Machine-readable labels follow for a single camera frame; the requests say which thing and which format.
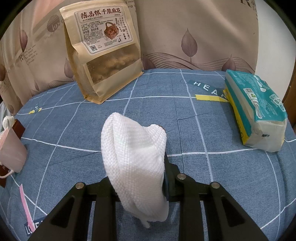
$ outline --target wavy line pattern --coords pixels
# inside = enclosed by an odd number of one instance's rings
[[[156,68],[164,68],[164,69],[179,69],[179,68],[186,68],[186,69],[200,69],[205,71],[215,71],[221,70],[223,65],[228,61],[229,58],[224,58],[208,63],[197,64],[191,63],[185,59],[177,57],[172,54],[168,53],[151,53],[146,55],[152,63],[155,65]],[[232,57],[236,70],[248,72],[254,74],[255,71],[253,68],[242,58],[240,57]]]

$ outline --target qr code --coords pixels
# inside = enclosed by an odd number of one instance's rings
[[[92,45],[92,46],[89,46],[91,48],[91,50],[94,52],[94,51],[97,51],[98,49],[96,48],[95,45]]]
[[[246,94],[248,94],[248,93],[254,93],[251,88],[244,88],[244,91],[245,91]]]

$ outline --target metal screw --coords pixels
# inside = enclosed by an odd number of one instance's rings
[[[84,187],[84,184],[83,184],[83,183],[76,183],[75,187],[76,187],[77,189],[81,189],[81,188]]]
[[[177,178],[181,179],[181,180],[184,180],[186,178],[186,175],[184,173],[179,173],[177,175]]]
[[[215,189],[218,189],[220,187],[220,184],[217,183],[217,182],[213,182],[212,187],[215,188]]]

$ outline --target blue bedsheet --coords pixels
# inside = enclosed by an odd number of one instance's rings
[[[279,238],[296,213],[296,136],[288,124],[279,152],[243,146],[230,104],[195,98],[221,95],[224,74],[149,70],[101,105],[85,101],[76,83],[29,100],[16,115],[26,128],[28,157],[0,187],[0,215],[14,236],[23,241],[30,235],[19,185],[38,226],[75,183],[106,176],[100,133],[118,112],[143,126],[164,127],[170,162],[198,182],[220,182],[269,240]],[[37,105],[42,110],[28,114]],[[178,214],[179,205],[170,204],[168,219],[146,229],[118,204],[118,240],[178,240]]]

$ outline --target white tissue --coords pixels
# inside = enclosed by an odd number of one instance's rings
[[[158,125],[143,127],[119,113],[102,129],[101,150],[109,180],[124,209],[143,225],[165,221],[168,201],[162,193],[166,133]]]
[[[15,118],[13,116],[5,116],[3,121],[2,121],[2,126],[4,128],[4,130],[6,130],[8,128],[8,122],[9,122],[9,125],[10,127],[13,126],[13,124],[15,123]]]

